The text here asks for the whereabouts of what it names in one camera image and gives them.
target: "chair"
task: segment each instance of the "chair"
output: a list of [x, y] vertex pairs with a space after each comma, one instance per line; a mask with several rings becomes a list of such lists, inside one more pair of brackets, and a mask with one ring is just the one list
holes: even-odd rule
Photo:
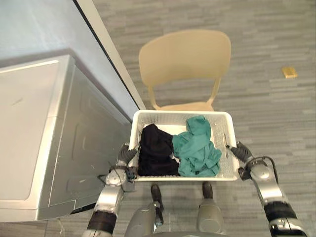
[[[139, 52], [139, 68], [156, 110], [214, 111], [212, 103], [229, 67], [231, 42], [221, 31], [185, 30], [158, 37]], [[154, 86], [183, 79], [214, 79], [206, 102], [158, 106]]]

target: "yellow object on floor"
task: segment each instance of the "yellow object on floor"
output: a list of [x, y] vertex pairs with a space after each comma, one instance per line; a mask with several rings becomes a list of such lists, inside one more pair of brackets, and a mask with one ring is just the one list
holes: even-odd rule
[[285, 78], [296, 78], [298, 76], [295, 68], [293, 67], [283, 67], [282, 72]]

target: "gray floor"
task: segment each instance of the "gray floor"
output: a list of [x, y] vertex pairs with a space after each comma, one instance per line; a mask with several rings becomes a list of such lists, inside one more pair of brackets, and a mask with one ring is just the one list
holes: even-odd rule
[[[225, 32], [232, 60], [214, 102], [233, 117], [236, 139], [255, 155], [275, 159], [279, 182], [311, 237], [316, 237], [316, 11], [314, 0], [95, 0], [97, 9], [145, 104], [138, 52], [163, 34], [191, 28]], [[294, 66], [285, 79], [282, 66]], [[160, 86], [160, 104], [203, 100], [208, 81]], [[158, 231], [194, 230], [201, 183], [161, 183], [165, 225]], [[122, 237], [132, 213], [150, 201], [150, 184], [128, 194], [118, 218]], [[227, 233], [268, 237], [267, 221], [250, 181], [216, 182], [215, 199]], [[61, 218], [65, 236], [80, 236], [91, 212]], [[57, 220], [0, 224], [1, 237], [57, 237]]]

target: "white plastic basket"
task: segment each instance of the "white plastic basket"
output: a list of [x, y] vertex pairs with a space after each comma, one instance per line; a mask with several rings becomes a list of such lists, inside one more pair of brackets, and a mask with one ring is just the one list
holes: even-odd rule
[[[137, 181], [232, 181], [238, 178], [239, 162], [226, 148], [226, 144], [236, 146], [232, 117], [226, 112], [196, 112], [196, 111], [151, 111], [139, 110], [133, 118], [129, 148], [133, 149], [140, 143], [144, 127], [154, 123], [159, 129], [176, 135], [186, 131], [187, 119], [204, 115], [208, 119], [211, 129], [211, 141], [215, 148], [220, 149], [220, 172], [213, 177], [182, 177], [182, 176], [139, 176]], [[129, 166], [138, 167], [138, 157], [129, 163]]]

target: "teal shirt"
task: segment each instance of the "teal shirt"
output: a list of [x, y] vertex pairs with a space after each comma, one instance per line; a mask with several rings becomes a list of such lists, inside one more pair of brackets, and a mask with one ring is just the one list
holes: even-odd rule
[[173, 135], [173, 152], [180, 159], [180, 175], [207, 177], [219, 173], [222, 152], [215, 149], [210, 138], [211, 125], [202, 115], [187, 120], [187, 132]]

